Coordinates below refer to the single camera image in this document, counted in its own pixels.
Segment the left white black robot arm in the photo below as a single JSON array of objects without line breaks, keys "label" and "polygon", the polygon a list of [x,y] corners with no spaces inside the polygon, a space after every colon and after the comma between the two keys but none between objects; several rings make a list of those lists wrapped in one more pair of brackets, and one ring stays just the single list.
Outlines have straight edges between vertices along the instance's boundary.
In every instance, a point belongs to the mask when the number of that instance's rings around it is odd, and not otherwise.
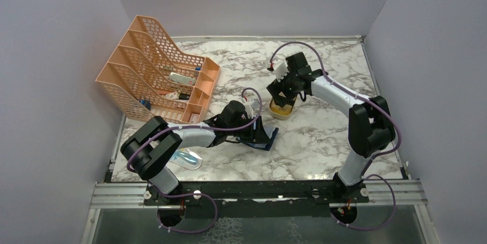
[{"label": "left white black robot arm", "polygon": [[201,123],[180,125],[154,116],[120,148],[131,172],[158,188],[167,204],[180,199],[179,181],[167,163],[178,149],[212,148],[234,137],[239,144],[269,151],[278,128],[264,126],[261,116],[249,114],[245,104],[232,100],[220,114]]}]

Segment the dark blue card holder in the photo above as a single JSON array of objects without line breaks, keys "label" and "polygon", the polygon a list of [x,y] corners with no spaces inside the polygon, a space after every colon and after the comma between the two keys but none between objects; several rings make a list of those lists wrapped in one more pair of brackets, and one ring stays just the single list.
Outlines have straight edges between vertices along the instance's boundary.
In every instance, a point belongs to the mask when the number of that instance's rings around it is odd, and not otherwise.
[{"label": "dark blue card holder", "polygon": [[239,137],[237,140],[251,148],[270,151],[278,132],[278,127],[265,126],[260,129],[251,129],[249,136]]}]

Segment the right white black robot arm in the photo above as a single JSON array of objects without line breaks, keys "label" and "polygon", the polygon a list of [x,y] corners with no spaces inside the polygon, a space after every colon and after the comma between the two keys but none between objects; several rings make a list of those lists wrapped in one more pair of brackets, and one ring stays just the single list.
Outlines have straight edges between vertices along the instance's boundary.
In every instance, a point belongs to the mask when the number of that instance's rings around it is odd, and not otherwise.
[{"label": "right white black robot arm", "polygon": [[275,80],[267,86],[276,107],[292,107],[297,97],[314,96],[335,107],[348,118],[351,152],[335,173],[333,198],[345,202],[354,195],[375,152],[385,149],[395,138],[385,98],[370,98],[345,87],[321,69],[312,70],[303,53],[270,64]]}]

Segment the beige oval tray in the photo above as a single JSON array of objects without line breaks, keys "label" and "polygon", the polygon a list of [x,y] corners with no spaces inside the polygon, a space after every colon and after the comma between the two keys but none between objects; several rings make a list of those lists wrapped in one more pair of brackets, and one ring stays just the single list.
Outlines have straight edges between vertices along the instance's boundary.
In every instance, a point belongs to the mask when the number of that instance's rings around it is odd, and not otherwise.
[{"label": "beige oval tray", "polygon": [[286,104],[284,107],[280,107],[275,103],[275,100],[272,98],[269,103],[269,113],[272,117],[280,120],[287,120],[293,113],[295,107],[296,97],[294,97],[291,101],[291,104]]}]

